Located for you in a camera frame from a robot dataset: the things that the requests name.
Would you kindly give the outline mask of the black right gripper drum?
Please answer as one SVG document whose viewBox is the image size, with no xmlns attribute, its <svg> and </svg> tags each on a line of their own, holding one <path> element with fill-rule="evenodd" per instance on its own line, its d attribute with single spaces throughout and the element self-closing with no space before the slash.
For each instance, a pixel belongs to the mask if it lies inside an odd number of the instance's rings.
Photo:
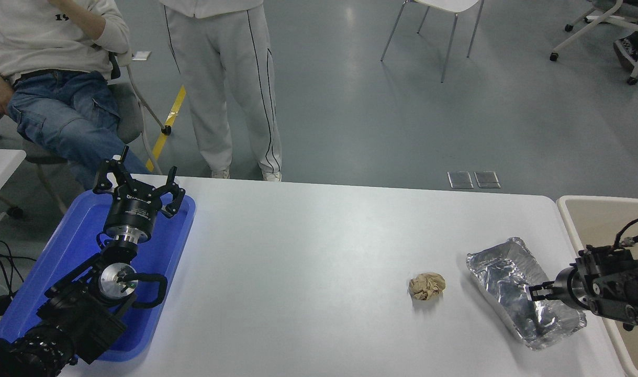
<svg viewBox="0 0 638 377">
<path fill-rule="evenodd" d="M 570 306 L 570 308 L 579 309 L 579 304 L 573 293 L 573 279 L 576 272 L 577 269 L 575 267 L 568 267 L 556 275 L 555 297 L 565 303 L 565 305 Z"/>
</svg>

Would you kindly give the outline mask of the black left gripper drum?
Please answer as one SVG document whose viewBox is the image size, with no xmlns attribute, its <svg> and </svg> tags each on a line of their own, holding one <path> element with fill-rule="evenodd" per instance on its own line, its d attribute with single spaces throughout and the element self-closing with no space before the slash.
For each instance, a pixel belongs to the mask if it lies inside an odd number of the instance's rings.
<svg viewBox="0 0 638 377">
<path fill-rule="evenodd" d="M 145 235 L 151 235 L 163 204 L 158 196 L 134 196 L 127 191 L 111 194 L 111 208 L 104 222 L 104 231 L 113 235 L 123 227 L 134 228 Z"/>
</svg>

